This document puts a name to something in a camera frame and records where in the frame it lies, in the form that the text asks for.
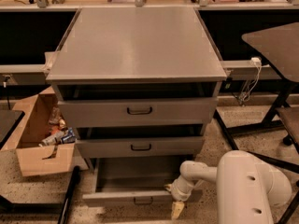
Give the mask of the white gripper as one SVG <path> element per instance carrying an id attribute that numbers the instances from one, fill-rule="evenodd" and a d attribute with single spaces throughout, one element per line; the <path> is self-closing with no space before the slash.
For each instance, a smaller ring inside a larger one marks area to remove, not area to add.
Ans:
<path id="1" fill-rule="evenodd" d="M 171 218 L 178 219 L 184 210 L 185 203 L 191 196 L 194 189 L 192 181 L 179 176 L 171 184 L 166 184 L 164 188 L 172 195 L 175 202 L 172 202 Z"/>

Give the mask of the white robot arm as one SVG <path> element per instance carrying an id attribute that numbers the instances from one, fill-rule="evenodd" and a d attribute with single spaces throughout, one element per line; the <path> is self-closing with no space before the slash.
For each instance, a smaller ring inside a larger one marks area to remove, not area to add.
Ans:
<path id="1" fill-rule="evenodd" d="M 171 218 L 177 219 L 192 191 L 207 181 L 217 187 L 218 224 L 274 224 L 273 206 L 292 196 L 287 176 L 278 168 L 242 150 L 225 153 L 216 167 L 185 161 L 180 175 L 165 189 L 174 199 Z"/>

